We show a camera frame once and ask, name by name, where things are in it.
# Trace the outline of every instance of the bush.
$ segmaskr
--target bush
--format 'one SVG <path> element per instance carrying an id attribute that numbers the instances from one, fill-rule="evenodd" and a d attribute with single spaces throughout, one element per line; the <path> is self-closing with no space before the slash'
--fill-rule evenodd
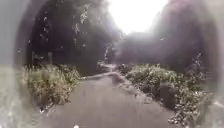
<path id="1" fill-rule="evenodd" d="M 72 90 L 79 84 L 79 73 L 67 66 L 41 66 L 23 68 L 19 72 L 22 86 L 28 87 L 35 103 L 41 110 L 52 105 L 68 102 Z"/>
<path id="2" fill-rule="evenodd" d="M 201 76 L 205 75 L 180 74 L 159 65 L 137 65 L 126 74 L 136 88 L 175 111 L 175 117 L 169 122 L 182 126 L 195 122 L 201 114 L 202 104 L 211 100 L 210 93 L 196 86 L 205 80 Z"/>

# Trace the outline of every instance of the shrub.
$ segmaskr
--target shrub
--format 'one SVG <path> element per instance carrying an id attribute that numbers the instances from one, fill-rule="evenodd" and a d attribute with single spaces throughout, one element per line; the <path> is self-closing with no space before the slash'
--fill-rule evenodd
<path id="1" fill-rule="evenodd" d="M 22 86 L 28 87 L 41 110 L 68 102 L 71 91 L 79 84 L 79 73 L 67 66 L 41 66 L 23 68 L 19 72 Z"/>
<path id="2" fill-rule="evenodd" d="M 126 74 L 136 88 L 175 111 L 175 117 L 169 122 L 182 126 L 195 122 L 201 114 L 202 104 L 211 101 L 212 95 L 196 86 L 205 80 L 198 76 L 202 75 L 176 73 L 159 65 L 137 65 Z"/>

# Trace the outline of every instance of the green grass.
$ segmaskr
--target green grass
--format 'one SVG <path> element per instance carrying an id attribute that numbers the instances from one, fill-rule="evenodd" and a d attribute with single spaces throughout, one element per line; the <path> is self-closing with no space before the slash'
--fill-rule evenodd
<path id="1" fill-rule="evenodd" d="M 199 86 L 205 82 L 205 73 L 194 69 L 181 74 L 159 65 L 136 65 L 125 76 L 136 88 L 176 113 L 169 119 L 170 123 L 186 126 L 199 120 L 203 105 L 212 99 L 212 95 Z"/>
<path id="2" fill-rule="evenodd" d="M 72 90 L 79 84 L 80 76 L 75 68 L 46 65 L 40 68 L 23 68 L 19 71 L 21 86 L 28 88 L 32 99 L 44 110 L 48 106 L 68 102 Z"/>

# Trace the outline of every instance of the vegetation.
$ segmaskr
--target vegetation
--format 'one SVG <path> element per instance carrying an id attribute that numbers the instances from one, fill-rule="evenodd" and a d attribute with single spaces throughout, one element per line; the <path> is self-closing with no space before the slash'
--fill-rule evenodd
<path id="1" fill-rule="evenodd" d="M 67 66 L 23 68 L 18 75 L 21 86 L 28 87 L 41 110 L 68 102 L 71 91 L 79 84 L 79 73 Z"/>
<path id="2" fill-rule="evenodd" d="M 148 64 L 123 65 L 120 70 L 136 88 L 175 111 L 176 115 L 169 119 L 170 123 L 193 125 L 200 120 L 204 111 L 202 107 L 212 99 L 212 94 L 205 92 L 201 86 L 205 82 L 206 73 L 199 57 L 186 73 L 176 73 L 160 65 Z"/>

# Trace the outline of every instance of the asphalt road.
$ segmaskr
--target asphalt road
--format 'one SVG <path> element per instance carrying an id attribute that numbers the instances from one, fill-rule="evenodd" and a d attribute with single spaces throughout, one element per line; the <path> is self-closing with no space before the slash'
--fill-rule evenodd
<path id="1" fill-rule="evenodd" d="M 45 120 L 53 128 L 174 128 L 173 113 L 112 76 L 86 80 L 71 103 L 51 110 Z"/>

